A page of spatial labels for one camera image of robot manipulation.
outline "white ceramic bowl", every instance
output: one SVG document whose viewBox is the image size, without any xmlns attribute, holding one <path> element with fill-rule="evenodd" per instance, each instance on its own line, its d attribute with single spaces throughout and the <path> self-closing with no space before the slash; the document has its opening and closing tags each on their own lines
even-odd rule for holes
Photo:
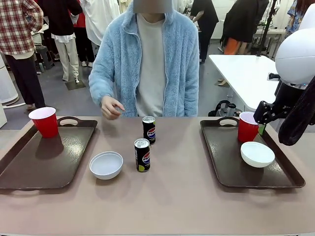
<svg viewBox="0 0 315 236">
<path fill-rule="evenodd" d="M 274 152 L 264 144 L 247 142 L 241 146 L 243 160 L 250 166 L 263 168 L 275 160 Z"/>
<path fill-rule="evenodd" d="M 102 152 L 91 160 L 90 170 L 96 178 L 111 179 L 120 173 L 123 162 L 122 156 L 116 152 Z"/>
</svg>

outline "red plaid shirt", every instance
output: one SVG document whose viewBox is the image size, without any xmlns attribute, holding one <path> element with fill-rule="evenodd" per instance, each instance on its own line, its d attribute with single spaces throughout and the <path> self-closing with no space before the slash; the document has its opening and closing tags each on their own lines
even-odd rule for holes
<svg viewBox="0 0 315 236">
<path fill-rule="evenodd" d="M 0 52 L 19 55 L 33 51 L 31 31 L 39 31 L 43 20 L 43 11 L 34 0 L 0 0 Z"/>
</svg>

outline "brown serving tray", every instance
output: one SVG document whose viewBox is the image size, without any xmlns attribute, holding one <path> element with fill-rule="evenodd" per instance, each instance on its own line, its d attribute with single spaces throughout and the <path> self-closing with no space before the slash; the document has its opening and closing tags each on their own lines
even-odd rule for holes
<svg viewBox="0 0 315 236">
<path fill-rule="evenodd" d="M 62 120 L 77 125 L 61 125 Z M 44 139 L 33 126 L 0 161 L 0 189 L 40 190 L 70 184 L 96 128 L 96 120 L 63 117 L 59 135 Z"/>
<path fill-rule="evenodd" d="M 238 123 L 236 118 L 200 122 L 217 178 L 222 185 L 253 189 L 302 188 L 305 185 L 303 177 L 267 132 L 262 136 L 257 135 L 255 142 L 270 147 L 276 159 L 265 168 L 246 164 L 241 156 L 242 143 L 237 140 Z"/>
</svg>

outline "red cup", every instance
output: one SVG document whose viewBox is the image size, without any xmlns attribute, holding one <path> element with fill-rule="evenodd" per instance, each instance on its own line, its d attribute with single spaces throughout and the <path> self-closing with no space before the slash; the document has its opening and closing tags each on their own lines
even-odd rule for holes
<svg viewBox="0 0 315 236">
<path fill-rule="evenodd" d="M 29 118 L 33 120 L 43 138 L 52 138 L 58 134 L 55 108 L 43 107 L 36 109 L 29 114 Z"/>
<path fill-rule="evenodd" d="M 254 119 L 254 112 L 242 112 L 238 126 L 238 140 L 252 142 L 258 134 L 258 124 Z"/>
</svg>

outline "black jacket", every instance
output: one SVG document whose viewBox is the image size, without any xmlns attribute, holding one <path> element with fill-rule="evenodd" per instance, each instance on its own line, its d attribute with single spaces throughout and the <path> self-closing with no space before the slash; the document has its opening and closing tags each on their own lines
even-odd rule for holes
<svg viewBox="0 0 315 236">
<path fill-rule="evenodd" d="M 64 36 L 74 33 L 69 11 L 75 16 L 83 12 L 77 0 L 38 0 L 38 5 L 44 16 L 48 16 L 52 34 Z"/>
<path fill-rule="evenodd" d="M 251 43 L 252 36 L 257 30 L 257 23 L 262 17 L 262 2 L 265 6 L 266 0 L 237 0 L 226 15 L 223 38 L 233 38 L 240 42 Z"/>
<path fill-rule="evenodd" d="M 199 11 L 204 11 L 203 16 L 198 20 L 201 31 L 213 30 L 219 19 L 212 0 L 194 0 L 190 15 L 197 16 Z"/>
</svg>

